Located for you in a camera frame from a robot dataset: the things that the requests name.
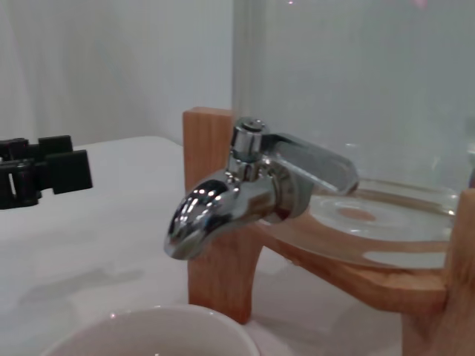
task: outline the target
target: white cup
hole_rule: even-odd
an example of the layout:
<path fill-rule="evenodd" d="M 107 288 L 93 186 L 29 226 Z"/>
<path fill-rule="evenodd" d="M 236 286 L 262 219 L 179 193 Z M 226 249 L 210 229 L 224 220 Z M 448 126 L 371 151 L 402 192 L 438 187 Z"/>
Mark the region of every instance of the white cup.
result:
<path fill-rule="evenodd" d="M 244 328 L 199 306 L 112 314 L 43 356 L 259 356 Z"/>

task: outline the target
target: wooden stand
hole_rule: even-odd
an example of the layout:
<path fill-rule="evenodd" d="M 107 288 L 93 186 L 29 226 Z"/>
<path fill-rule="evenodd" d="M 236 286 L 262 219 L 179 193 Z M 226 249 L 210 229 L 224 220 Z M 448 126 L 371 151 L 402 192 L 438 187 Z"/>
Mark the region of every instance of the wooden stand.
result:
<path fill-rule="evenodd" d="M 232 132 L 230 111 L 184 113 L 186 187 L 223 168 Z M 475 355 L 475 190 L 462 193 L 443 270 L 362 267 L 296 248 L 256 225 L 207 246 L 189 262 L 189 302 L 246 323 L 252 284 L 266 246 L 380 310 L 402 314 L 404 356 Z M 296 227 L 293 231 L 299 234 Z"/>

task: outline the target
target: black object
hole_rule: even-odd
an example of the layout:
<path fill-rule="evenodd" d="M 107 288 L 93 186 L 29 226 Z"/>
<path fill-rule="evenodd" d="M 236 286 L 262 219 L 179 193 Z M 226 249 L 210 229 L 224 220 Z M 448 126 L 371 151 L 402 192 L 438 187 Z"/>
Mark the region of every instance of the black object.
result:
<path fill-rule="evenodd" d="M 36 205 L 41 191 L 54 194 L 93 187 L 87 151 L 73 151 L 70 136 L 0 141 L 0 209 Z"/>

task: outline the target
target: chrome spigot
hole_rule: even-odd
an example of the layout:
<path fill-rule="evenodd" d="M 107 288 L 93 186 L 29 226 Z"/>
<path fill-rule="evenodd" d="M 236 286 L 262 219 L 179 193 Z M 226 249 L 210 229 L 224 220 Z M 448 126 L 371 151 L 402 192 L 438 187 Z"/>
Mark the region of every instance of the chrome spigot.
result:
<path fill-rule="evenodd" d="M 176 210 L 165 251 L 196 257 L 219 233 L 264 219 L 279 223 L 307 209 L 314 185 L 345 195 L 358 186 L 348 159 L 252 118 L 236 122 L 226 169 L 191 190 Z"/>

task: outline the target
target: white table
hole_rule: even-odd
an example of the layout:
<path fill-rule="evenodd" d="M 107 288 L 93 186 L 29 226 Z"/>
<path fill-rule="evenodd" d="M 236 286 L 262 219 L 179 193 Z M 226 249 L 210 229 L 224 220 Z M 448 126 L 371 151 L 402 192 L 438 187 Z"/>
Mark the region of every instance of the white table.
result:
<path fill-rule="evenodd" d="M 85 146 L 94 189 L 0 211 L 0 355 L 38 355 L 110 313 L 186 303 L 186 263 L 163 239 L 183 197 L 179 145 Z M 269 250 L 247 327 L 265 355 L 398 356 L 396 315 L 362 305 Z"/>

